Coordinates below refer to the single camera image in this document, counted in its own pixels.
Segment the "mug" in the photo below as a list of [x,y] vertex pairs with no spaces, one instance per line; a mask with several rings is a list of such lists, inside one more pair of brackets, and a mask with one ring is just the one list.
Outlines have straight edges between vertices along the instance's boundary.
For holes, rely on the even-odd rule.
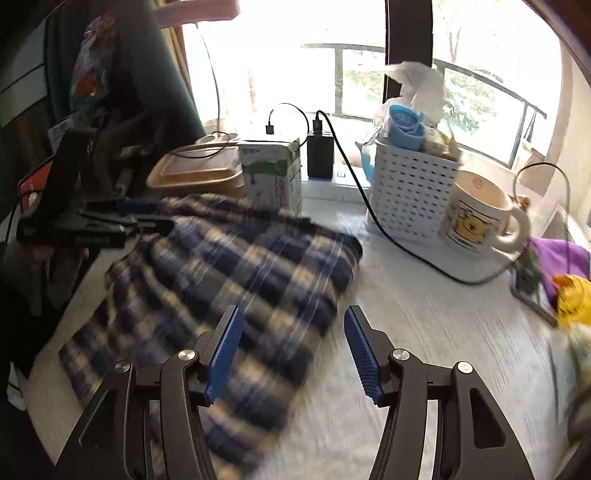
[[[509,217],[519,230],[503,235]],[[475,173],[460,170],[452,198],[439,229],[439,236],[454,250],[477,255],[496,248],[512,253],[530,236],[530,219],[509,196],[491,181]]]

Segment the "black power adapter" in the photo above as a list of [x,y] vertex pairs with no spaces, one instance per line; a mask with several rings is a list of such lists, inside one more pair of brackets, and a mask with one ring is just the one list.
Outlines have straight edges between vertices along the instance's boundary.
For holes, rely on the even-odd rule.
[[322,120],[316,113],[312,120],[312,132],[308,134],[308,177],[332,179],[335,163],[335,138],[330,131],[322,131]]

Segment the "white table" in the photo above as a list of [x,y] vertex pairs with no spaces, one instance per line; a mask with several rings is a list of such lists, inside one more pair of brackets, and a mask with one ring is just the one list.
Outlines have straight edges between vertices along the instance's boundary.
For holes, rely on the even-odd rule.
[[[381,438],[386,409],[365,397],[342,327],[359,304],[372,327],[424,362],[474,365],[521,442],[537,480],[550,480],[560,454],[547,349],[549,327],[509,292],[508,274],[481,287],[445,279],[368,229],[358,203],[305,199],[304,215],[356,235],[363,259],[340,303],[335,325],[314,358],[298,406],[278,448],[255,476],[261,480],[365,480]],[[55,335],[20,379],[33,425],[52,460],[81,408],[57,353],[105,295],[103,273],[120,252],[103,253],[80,285]],[[421,480],[431,478],[435,410],[429,409]]]

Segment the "white basket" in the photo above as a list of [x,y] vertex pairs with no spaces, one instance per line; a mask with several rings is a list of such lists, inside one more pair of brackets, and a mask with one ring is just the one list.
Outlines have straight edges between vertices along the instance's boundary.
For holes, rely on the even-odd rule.
[[393,237],[428,242],[437,236],[459,162],[376,141],[370,205]]

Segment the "folded plaid fabric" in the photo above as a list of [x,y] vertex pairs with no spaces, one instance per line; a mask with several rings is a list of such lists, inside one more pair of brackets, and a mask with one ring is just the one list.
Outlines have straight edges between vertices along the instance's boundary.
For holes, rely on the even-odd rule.
[[160,211],[174,216],[171,234],[143,236],[111,266],[107,298],[60,360],[86,405],[117,360],[160,364],[215,327],[228,305],[241,306],[243,334],[226,389],[200,413],[219,478],[239,478],[285,425],[361,245],[246,200],[166,199]]

